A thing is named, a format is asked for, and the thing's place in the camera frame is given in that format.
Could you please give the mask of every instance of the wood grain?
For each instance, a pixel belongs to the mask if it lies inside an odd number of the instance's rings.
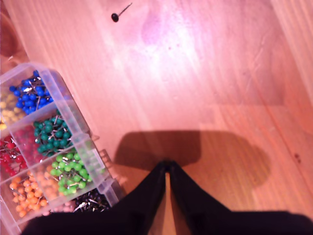
[[[270,1],[138,0],[118,23],[125,0],[5,3],[126,192],[175,159],[232,210],[313,218],[312,94]],[[151,233],[182,234],[169,188],[163,203]]]
[[[3,74],[17,64],[27,62],[28,58],[3,0],[0,1],[0,11],[0,74]]]

